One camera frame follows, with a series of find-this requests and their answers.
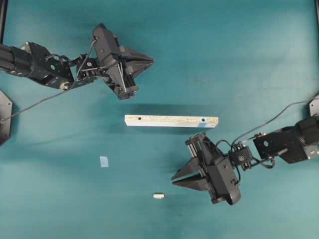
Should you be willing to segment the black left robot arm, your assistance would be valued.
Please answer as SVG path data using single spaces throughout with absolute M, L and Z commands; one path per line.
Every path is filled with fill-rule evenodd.
M 20 48 L 0 46 L 0 69 L 8 74 L 65 91 L 102 78 L 119 100 L 135 96 L 139 89 L 135 77 L 153 62 L 153 58 L 124 46 L 120 46 L 120 56 L 115 63 L 102 62 L 87 54 L 70 60 L 66 56 L 51 54 L 45 47 L 33 42 L 27 42 Z

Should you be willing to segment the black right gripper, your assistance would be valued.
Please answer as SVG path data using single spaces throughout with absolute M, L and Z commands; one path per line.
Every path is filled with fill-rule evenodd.
M 181 178 L 188 174 L 199 172 L 199 174 L 174 181 L 172 184 L 186 187 L 197 191 L 209 191 L 209 175 L 207 167 L 220 157 L 226 157 L 220 152 L 218 147 L 203 133 L 190 137 L 186 142 L 192 158 L 180 168 L 173 176 L 172 180 Z

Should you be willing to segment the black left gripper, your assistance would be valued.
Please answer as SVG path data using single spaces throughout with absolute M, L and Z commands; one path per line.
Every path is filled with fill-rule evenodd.
M 97 58 L 97 76 L 115 93 L 119 100 L 133 98 L 138 86 L 134 78 L 154 63 L 154 59 L 126 46 L 119 48 L 119 63 L 102 66 Z

